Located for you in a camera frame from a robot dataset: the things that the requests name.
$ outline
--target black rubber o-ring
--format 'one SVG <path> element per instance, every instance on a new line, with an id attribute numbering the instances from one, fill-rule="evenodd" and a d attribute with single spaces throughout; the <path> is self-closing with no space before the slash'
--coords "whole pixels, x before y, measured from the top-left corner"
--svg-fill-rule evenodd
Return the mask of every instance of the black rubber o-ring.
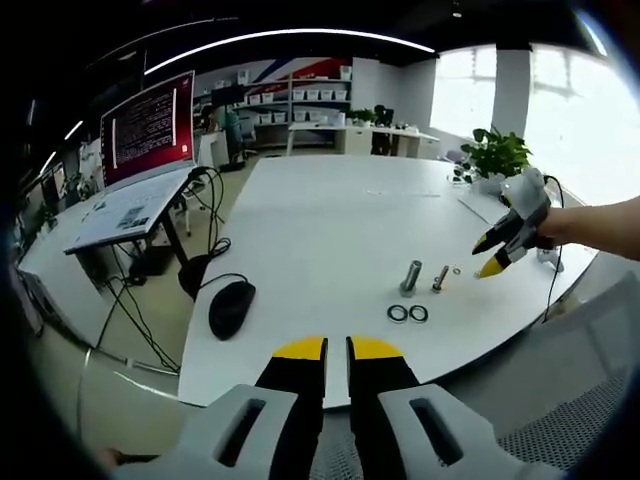
<path id="1" fill-rule="evenodd" d="M 393 315 L 393 311 L 394 310 L 400 310 L 401 312 L 401 316 L 400 317 L 395 317 Z M 387 309 L 387 317 L 389 317 L 389 320 L 391 320 L 394 323 L 404 323 L 407 321 L 407 317 L 409 316 L 409 312 L 407 311 L 407 309 L 405 307 L 403 307 L 402 305 L 391 305 L 388 309 Z"/>
<path id="2" fill-rule="evenodd" d="M 415 310 L 421 310 L 421 311 L 422 311 L 422 313 L 423 313 L 423 315 L 422 315 L 422 316 L 420 316 L 420 317 L 417 317 L 417 316 L 414 314 L 414 311 L 415 311 Z M 414 322 L 417 322 L 417 323 L 425 323 L 425 322 L 429 319 L 429 311 L 428 311 L 425 307 L 423 307 L 422 305 L 414 305 L 413 307 L 411 307 L 411 308 L 409 309 L 409 316 L 411 317 L 411 319 L 412 319 Z"/>

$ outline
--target green leaves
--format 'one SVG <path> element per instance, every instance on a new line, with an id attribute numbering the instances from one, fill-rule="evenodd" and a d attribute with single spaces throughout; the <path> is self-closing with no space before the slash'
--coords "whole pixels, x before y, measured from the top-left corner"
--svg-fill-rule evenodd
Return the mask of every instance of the green leaves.
<path id="1" fill-rule="evenodd" d="M 477 145 L 466 144 L 460 149 L 469 154 L 476 172 L 483 178 L 499 173 L 512 177 L 529 165 L 527 155 L 531 152 L 514 132 L 502 135 L 495 127 L 490 132 L 477 128 L 473 131 L 473 138 Z M 462 168 L 470 170 L 471 165 L 463 164 Z"/>

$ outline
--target white storage box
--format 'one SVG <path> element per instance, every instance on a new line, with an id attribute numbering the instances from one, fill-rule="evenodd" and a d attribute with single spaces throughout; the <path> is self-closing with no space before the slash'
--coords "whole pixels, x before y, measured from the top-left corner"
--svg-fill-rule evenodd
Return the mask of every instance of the white storage box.
<path id="1" fill-rule="evenodd" d="M 249 70 L 238 70 L 238 85 L 249 85 Z"/>
<path id="2" fill-rule="evenodd" d="M 351 72 L 353 69 L 350 65 L 340 66 L 340 80 L 351 80 Z"/>

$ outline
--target metal bolt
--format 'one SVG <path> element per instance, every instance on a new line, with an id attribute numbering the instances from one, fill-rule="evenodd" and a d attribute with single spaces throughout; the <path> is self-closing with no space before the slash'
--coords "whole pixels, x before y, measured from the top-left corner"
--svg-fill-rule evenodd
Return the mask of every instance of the metal bolt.
<path id="1" fill-rule="evenodd" d="M 442 272 L 440 272 L 440 275 L 438 275 L 438 280 L 433 284 L 431 290 L 433 290 L 435 293 L 440 293 L 442 291 L 442 282 L 444 282 L 444 277 L 447 276 L 448 272 L 449 265 L 445 265 L 444 267 L 442 267 Z"/>
<path id="2" fill-rule="evenodd" d="M 421 261 L 414 260 L 411 262 L 407 276 L 398 288 L 400 295 L 403 297 L 412 297 L 413 294 L 416 293 L 416 282 L 418 281 L 420 270 L 422 270 Z"/>

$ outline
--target ceiling light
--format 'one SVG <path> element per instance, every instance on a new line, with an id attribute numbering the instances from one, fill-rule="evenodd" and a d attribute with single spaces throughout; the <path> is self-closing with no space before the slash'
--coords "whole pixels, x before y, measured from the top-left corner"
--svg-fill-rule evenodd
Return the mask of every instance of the ceiling light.
<path id="1" fill-rule="evenodd" d="M 589 37 L 591 37 L 591 41 L 595 45 L 600 55 L 602 55 L 603 57 L 606 57 L 607 50 L 604 48 L 604 44 L 602 43 L 602 40 L 600 40 L 600 38 L 598 37 L 598 35 L 596 35 L 596 32 L 594 31 L 593 26 L 596 24 L 594 23 L 593 19 L 589 15 L 586 15 L 585 13 L 579 13 L 578 18 L 582 22 L 582 26 L 584 27 L 584 29 L 589 34 Z"/>
<path id="2" fill-rule="evenodd" d="M 240 35 L 239 37 L 227 38 L 226 40 L 219 40 L 217 42 L 209 43 L 208 45 L 203 45 L 198 48 L 194 48 L 193 50 L 189 50 L 187 52 L 181 53 L 180 55 L 176 55 L 164 62 L 159 63 L 151 67 L 149 70 L 145 71 L 145 75 L 149 75 L 150 73 L 155 72 L 156 70 L 169 65 L 170 63 L 175 62 L 176 60 L 180 60 L 182 58 L 188 57 L 189 55 L 193 55 L 194 53 L 202 52 L 203 50 L 208 50 L 209 48 L 219 47 L 221 45 L 226 45 L 229 43 L 240 42 L 242 40 L 249 40 L 252 38 L 260 38 L 260 37 L 270 37 L 273 35 L 285 35 L 292 33 L 332 33 L 337 35 L 350 35 L 352 37 L 366 37 L 372 38 L 374 40 L 383 40 L 386 42 L 397 43 L 399 45 L 404 45 L 406 47 L 416 48 L 418 50 L 422 50 L 423 52 L 434 53 L 435 50 L 429 47 L 425 47 L 423 45 L 418 45 L 417 43 L 408 42 L 406 40 L 401 40 L 399 38 L 387 37 L 386 35 L 378 35 L 377 33 L 367 33 L 367 32 L 357 32 L 354 30 L 336 30 L 333 28 L 292 28 L 289 30 L 271 30 L 267 32 L 257 32 L 257 33 L 249 33 L 247 35 Z"/>
<path id="3" fill-rule="evenodd" d="M 47 169 L 47 167 L 51 163 L 51 160 L 53 160 L 53 157 L 55 156 L 56 156 L 56 152 L 53 152 L 51 155 L 49 155 L 49 158 L 47 158 L 47 161 L 44 162 L 44 166 L 40 169 L 40 175 L 44 173 L 44 171 Z"/>
<path id="4" fill-rule="evenodd" d="M 71 130 L 69 130 L 69 133 L 65 135 L 64 139 L 69 140 L 71 135 L 73 135 L 73 132 L 75 132 L 78 128 L 80 128 L 80 125 L 82 125 L 82 123 L 83 123 L 83 120 L 80 120 L 78 123 L 76 123 L 76 126 L 73 127 Z"/>

